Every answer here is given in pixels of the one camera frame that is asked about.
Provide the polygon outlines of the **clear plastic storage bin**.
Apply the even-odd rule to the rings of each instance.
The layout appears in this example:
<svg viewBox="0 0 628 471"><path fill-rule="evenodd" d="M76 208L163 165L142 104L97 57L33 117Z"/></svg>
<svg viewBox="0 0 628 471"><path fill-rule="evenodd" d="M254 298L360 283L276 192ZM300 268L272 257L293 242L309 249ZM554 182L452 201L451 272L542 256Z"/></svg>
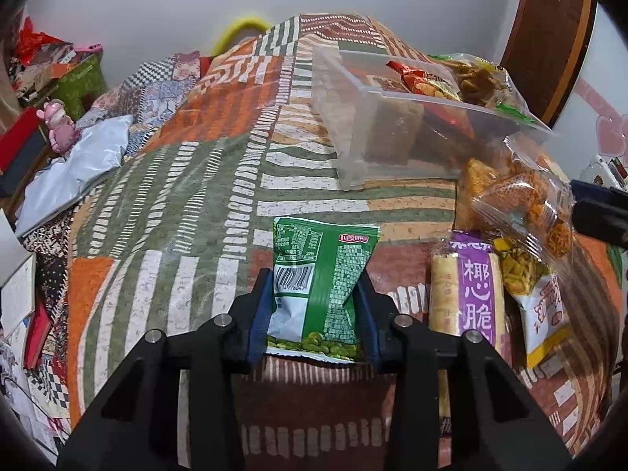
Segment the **clear plastic storage bin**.
<svg viewBox="0 0 628 471"><path fill-rule="evenodd" d="M314 50L313 106L334 145L345 192L369 181L454 179L468 159L490 161L504 138L543 144L552 134L503 73L492 101L469 104L412 93L395 61L378 53Z"/></svg>

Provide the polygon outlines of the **purple wafer roll packet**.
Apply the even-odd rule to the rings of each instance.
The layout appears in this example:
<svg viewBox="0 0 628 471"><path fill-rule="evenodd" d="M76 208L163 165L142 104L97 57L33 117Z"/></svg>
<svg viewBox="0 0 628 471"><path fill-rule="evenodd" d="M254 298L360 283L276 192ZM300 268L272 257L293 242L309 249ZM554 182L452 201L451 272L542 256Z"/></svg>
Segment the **purple wafer roll packet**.
<svg viewBox="0 0 628 471"><path fill-rule="evenodd" d="M490 243L453 231L434 248L428 323L431 330L455 336L476 330L504 353L504 284Z"/></svg>

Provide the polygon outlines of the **brown wooden door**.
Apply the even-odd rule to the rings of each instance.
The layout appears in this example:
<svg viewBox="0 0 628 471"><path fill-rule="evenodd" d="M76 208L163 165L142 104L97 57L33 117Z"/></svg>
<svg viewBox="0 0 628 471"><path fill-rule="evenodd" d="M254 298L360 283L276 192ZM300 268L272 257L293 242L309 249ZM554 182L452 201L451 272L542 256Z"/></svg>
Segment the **brown wooden door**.
<svg viewBox="0 0 628 471"><path fill-rule="evenodd" d="M531 113L553 126L589 47L596 0L519 0L501 65Z"/></svg>

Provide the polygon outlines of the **red plastic bag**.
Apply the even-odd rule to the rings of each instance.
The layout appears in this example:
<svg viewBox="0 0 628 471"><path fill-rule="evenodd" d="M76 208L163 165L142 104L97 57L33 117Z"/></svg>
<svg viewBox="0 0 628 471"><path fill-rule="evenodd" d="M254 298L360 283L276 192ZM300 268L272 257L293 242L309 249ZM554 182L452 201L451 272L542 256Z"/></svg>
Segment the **red plastic bag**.
<svg viewBox="0 0 628 471"><path fill-rule="evenodd" d="M36 32L31 17L27 17L18 34L14 57L17 57L24 67L28 67L42 46L61 43L63 41L57 37L45 32Z"/></svg>

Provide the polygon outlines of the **red orange snack packet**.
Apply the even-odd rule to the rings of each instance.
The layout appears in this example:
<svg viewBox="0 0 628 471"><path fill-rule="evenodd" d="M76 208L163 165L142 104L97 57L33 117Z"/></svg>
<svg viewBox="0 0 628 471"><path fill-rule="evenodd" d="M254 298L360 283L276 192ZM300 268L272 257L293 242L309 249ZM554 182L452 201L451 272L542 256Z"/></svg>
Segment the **red orange snack packet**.
<svg viewBox="0 0 628 471"><path fill-rule="evenodd" d="M460 88L453 75L444 67L426 64L411 66L395 60L386 63L400 75L402 82L413 94L461 102Z"/></svg>

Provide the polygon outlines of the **patchwork striped bed quilt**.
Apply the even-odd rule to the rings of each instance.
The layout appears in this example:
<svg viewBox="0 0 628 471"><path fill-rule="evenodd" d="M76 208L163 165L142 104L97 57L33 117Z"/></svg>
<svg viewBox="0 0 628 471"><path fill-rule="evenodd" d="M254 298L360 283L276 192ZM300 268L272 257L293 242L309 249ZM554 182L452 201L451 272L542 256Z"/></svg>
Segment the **patchwork striped bed quilt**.
<svg viewBox="0 0 628 471"><path fill-rule="evenodd" d="M428 60L367 17L297 15L216 60L187 100L79 205L69 239L67 381L72 435L105 380L154 327L196 330L272 265L272 219L380 225L367 266L396 306L427 315L428 238L453 229L445 180L342 192L311 98L315 47ZM604 245L576 248L584 291L567 291L575 336L517 370L571 454L610 400L619 345L616 276ZM376 470L393 380L364 366L264 357L238 393L247 470Z"/></svg>

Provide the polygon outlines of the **yellow white chips packet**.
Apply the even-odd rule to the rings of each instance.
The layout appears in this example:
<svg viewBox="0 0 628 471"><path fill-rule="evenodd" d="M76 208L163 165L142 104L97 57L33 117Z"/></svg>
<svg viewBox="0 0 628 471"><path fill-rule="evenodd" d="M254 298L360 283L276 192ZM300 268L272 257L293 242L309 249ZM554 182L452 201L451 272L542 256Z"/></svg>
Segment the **yellow white chips packet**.
<svg viewBox="0 0 628 471"><path fill-rule="evenodd" d="M519 307L526 368L537 367L571 335L559 278L538 258L506 237L493 246L500 260L502 283Z"/></svg>

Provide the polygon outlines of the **white pillow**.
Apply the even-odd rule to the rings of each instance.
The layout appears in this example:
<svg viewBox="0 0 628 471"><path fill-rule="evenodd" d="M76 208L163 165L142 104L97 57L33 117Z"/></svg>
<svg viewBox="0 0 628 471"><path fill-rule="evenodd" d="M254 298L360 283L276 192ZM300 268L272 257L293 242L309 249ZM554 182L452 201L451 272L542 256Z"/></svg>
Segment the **white pillow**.
<svg viewBox="0 0 628 471"><path fill-rule="evenodd" d="M15 233L24 237L66 210L100 177L122 165L129 142L131 115L109 118L84 129L67 159L54 159L24 192Z"/></svg>

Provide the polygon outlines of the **clear orange cracker bag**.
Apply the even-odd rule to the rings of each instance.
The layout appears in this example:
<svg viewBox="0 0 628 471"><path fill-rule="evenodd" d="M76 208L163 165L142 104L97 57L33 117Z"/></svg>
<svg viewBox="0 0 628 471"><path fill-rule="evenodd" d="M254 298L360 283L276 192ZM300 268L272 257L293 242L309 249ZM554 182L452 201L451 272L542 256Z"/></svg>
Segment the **clear orange cracker bag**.
<svg viewBox="0 0 628 471"><path fill-rule="evenodd" d="M515 134L462 167L455 228L499 233L552 263L571 253L573 205L566 177L544 148Z"/></svg>

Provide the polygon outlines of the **pink plush toy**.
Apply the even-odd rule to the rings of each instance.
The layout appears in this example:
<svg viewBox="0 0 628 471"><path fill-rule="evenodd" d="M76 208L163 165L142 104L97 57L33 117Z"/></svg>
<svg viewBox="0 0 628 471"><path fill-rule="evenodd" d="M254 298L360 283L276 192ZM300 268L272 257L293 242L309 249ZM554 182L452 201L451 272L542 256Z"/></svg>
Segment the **pink plush toy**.
<svg viewBox="0 0 628 471"><path fill-rule="evenodd" d="M36 111L36 116L46 124L51 148L59 155L70 151L81 137L81 132L66 113L65 105L61 100L53 99L45 102L42 108Z"/></svg>

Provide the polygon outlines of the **green broad bean packet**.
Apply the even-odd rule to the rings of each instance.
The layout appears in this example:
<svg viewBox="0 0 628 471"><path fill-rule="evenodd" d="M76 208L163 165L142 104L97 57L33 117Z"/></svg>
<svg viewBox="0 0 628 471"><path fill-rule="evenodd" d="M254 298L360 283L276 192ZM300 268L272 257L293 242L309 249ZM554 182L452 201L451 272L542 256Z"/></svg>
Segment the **green broad bean packet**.
<svg viewBox="0 0 628 471"><path fill-rule="evenodd" d="M274 220L268 354L338 365L362 360L353 291L379 240L377 225Z"/></svg>

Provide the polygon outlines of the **red flat box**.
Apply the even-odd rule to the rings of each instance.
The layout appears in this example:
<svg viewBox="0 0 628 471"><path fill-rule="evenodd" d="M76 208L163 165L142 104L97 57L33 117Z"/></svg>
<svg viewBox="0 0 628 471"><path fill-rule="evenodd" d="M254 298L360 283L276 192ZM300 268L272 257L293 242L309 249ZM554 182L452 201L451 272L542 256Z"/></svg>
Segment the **red flat box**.
<svg viewBox="0 0 628 471"><path fill-rule="evenodd" d="M45 148L47 140L42 132L40 124L42 120L37 116L36 108L29 106L26 108L0 139L0 169L1 173L6 173L9 166L16 159L19 152L30 141L36 141L40 148Z"/></svg>

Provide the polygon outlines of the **yellow curved chair back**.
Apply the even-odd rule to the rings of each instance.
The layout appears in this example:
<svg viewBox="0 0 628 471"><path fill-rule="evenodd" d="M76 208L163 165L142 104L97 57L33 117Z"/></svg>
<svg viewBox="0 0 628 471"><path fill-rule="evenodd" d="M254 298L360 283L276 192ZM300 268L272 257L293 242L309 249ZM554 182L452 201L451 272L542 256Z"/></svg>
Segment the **yellow curved chair back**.
<svg viewBox="0 0 628 471"><path fill-rule="evenodd" d="M250 38L257 38L267 32L272 26L257 16L245 16L235 19L227 25L225 31L218 36L211 48L211 57L226 53L232 47L244 43Z"/></svg>

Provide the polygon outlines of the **clear bag brown snacks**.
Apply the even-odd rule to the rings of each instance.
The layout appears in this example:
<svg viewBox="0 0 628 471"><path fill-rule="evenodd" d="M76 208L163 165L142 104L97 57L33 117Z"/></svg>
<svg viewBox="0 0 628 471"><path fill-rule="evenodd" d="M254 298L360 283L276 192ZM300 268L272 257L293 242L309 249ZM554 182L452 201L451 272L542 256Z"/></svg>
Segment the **clear bag brown snacks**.
<svg viewBox="0 0 628 471"><path fill-rule="evenodd" d="M507 69L469 53L431 55L448 68L463 102L483 106L520 121L539 122L514 85Z"/></svg>

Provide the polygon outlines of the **green storage box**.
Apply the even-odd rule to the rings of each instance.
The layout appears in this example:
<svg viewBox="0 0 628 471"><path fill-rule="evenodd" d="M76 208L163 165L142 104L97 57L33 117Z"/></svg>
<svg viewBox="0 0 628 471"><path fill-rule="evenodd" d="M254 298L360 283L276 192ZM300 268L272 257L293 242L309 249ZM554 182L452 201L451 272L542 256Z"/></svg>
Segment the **green storage box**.
<svg viewBox="0 0 628 471"><path fill-rule="evenodd" d="M91 54L58 79L50 97L62 101L67 115L77 121L107 90L101 57Z"/></svg>

